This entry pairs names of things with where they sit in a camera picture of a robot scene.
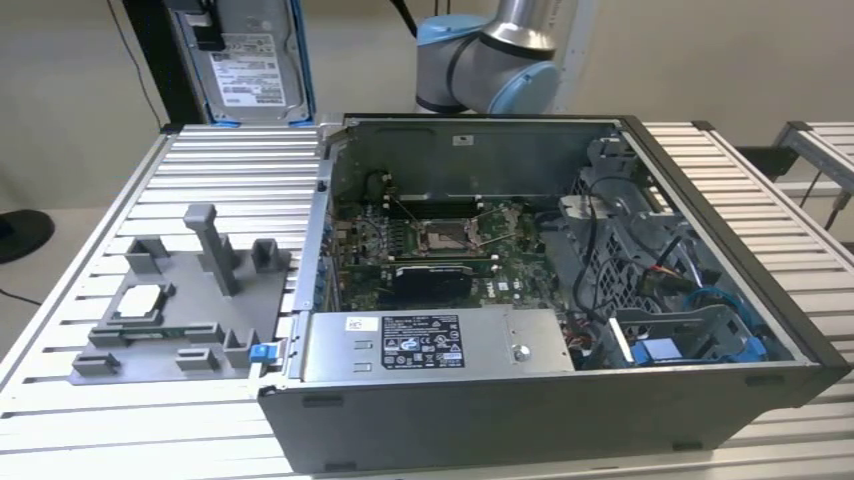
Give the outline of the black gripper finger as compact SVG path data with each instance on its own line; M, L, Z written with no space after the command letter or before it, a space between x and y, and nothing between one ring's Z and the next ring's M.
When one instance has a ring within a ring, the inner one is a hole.
M200 13L196 19L196 43L200 51L223 51L226 42L223 39L222 24L216 2L204 0L199 2Z

